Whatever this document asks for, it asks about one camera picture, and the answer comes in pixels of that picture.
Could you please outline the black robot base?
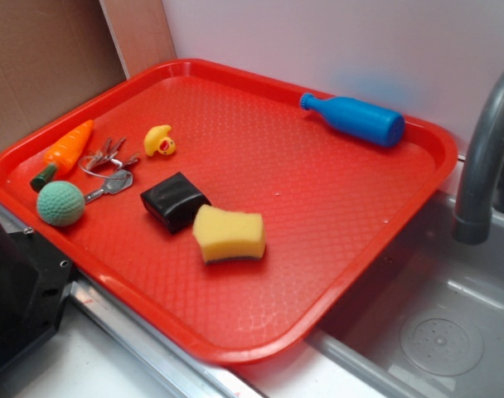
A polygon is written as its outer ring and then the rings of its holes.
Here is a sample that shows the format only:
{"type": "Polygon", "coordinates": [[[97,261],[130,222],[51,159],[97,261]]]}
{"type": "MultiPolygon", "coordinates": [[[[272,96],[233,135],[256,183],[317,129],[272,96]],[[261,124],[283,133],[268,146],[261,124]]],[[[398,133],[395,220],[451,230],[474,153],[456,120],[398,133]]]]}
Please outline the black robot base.
{"type": "Polygon", "coordinates": [[[74,271],[40,233],[0,223],[0,374],[57,333],[74,271]]]}

